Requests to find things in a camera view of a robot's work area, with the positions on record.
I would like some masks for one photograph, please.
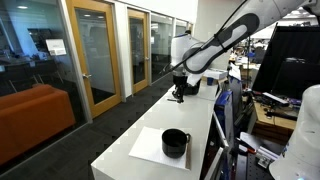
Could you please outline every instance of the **glass window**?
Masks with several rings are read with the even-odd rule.
[[[188,23],[188,30],[190,30],[192,32],[192,29],[193,29],[193,24]]]
[[[0,96],[0,166],[86,122],[58,1],[0,0]]]
[[[106,17],[104,13],[76,9],[85,63],[94,104],[115,94]]]
[[[131,59],[133,65],[133,84],[143,81],[145,77],[144,29],[143,19],[129,18]]]
[[[187,30],[187,22],[176,20],[176,36],[184,34]]]
[[[172,18],[151,15],[152,82],[164,76],[170,65],[172,32]]]

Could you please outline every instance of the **gray carpet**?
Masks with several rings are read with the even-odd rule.
[[[172,75],[129,97],[68,137],[0,176],[6,179],[94,179],[90,164],[173,86]]]

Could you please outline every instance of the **office chair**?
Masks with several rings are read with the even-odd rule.
[[[2,75],[2,79],[8,81],[12,89],[15,92],[18,92],[16,87],[14,86],[15,82],[30,82],[30,79],[33,79],[35,83],[38,83],[35,76],[33,76],[32,73],[29,73],[31,70],[29,70],[28,68],[31,68],[29,64],[5,66],[5,72]]]
[[[53,74],[57,74],[59,76],[61,83],[63,84],[63,80],[58,71],[57,64],[54,60],[35,61],[35,72],[38,75],[42,84],[44,84],[41,78],[42,76],[51,76],[52,78]]]

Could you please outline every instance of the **white table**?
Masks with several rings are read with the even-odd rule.
[[[91,164],[95,179],[199,179],[215,102],[212,97],[216,90],[217,85],[201,83],[199,93],[185,96],[182,104],[167,100],[173,98],[169,90]],[[178,128],[190,133],[191,171],[129,156],[144,126],[155,129]]]

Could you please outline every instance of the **orange couch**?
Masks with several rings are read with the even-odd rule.
[[[73,124],[68,94],[50,85],[0,97],[0,165]]]

